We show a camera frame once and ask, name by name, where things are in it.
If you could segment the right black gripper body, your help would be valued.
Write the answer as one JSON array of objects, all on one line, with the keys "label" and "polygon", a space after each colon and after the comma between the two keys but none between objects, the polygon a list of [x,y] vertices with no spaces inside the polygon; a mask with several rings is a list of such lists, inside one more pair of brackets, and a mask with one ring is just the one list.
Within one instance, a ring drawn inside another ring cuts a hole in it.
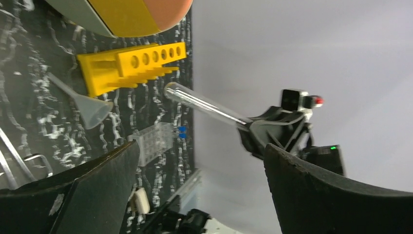
[{"label": "right black gripper body", "polygon": [[285,111],[271,106],[262,115],[237,123],[241,143],[253,157],[263,160],[267,144],[273,144],[291,154],[300,151],[305,134],[311,133],[312,124],[304,112]]}]

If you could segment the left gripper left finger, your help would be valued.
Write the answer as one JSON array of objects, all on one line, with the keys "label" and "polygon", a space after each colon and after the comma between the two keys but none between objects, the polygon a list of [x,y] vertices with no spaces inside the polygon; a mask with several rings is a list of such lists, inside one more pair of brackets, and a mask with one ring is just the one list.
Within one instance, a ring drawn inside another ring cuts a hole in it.
[{"label": "left gripper left finger", "polygon": [[0,192],[3,234],[117,234],[135,182],[139,145],[128,142],[59,174]]}]

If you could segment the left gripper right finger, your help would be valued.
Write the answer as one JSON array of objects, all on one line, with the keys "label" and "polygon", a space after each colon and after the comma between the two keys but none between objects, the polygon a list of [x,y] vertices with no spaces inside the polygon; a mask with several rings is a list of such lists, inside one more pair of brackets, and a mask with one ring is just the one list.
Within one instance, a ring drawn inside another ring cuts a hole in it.
[{"label": "left gripper right finger", "polygon": [[268,144],[263,164],[284,234],[410,234],[413,194],[338,175]]}]

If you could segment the blue capped vial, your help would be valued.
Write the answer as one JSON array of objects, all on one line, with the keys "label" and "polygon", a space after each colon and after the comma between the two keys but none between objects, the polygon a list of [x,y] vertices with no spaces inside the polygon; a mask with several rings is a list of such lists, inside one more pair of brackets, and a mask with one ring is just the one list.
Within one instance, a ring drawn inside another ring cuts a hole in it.
[{"label": "blue capped vial", "polygon": [[177,134],[174,134],[174,137],[175,138],[186,138],[187,134],[186,133],[177,133]]},{"label": "blue capped vial", "polygon": [[175,129],[179,133],[185,133],[187,131],[186,126],[177,126]]}]

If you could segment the glass test tube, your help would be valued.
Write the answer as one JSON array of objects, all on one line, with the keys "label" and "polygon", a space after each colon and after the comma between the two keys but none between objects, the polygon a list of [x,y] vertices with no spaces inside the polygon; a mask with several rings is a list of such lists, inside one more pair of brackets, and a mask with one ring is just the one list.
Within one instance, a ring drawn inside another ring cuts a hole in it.
[{"label": "glass test tube", "polygon": [[194,110],[198,110],[212,118],[236,126],[244,131],[247,130],[246,125],[253,122],[253,120],[236,113],[177,82],[168,83],[164,87],[164,95],[170,100],[181,103]]}]

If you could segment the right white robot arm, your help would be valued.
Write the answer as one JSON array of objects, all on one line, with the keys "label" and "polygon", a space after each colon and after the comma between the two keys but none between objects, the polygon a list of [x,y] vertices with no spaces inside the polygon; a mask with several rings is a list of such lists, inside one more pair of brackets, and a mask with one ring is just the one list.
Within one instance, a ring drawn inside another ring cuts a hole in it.
[{"label": "right white robot arm", "polygon": [[250,120],[237,127],[243,147],[253,157],[263,160],[266,145],[273,144],[304,161],[344,175],[340,146],[315,146],[312,124],[307,122],[305,112],[271,106]]}]

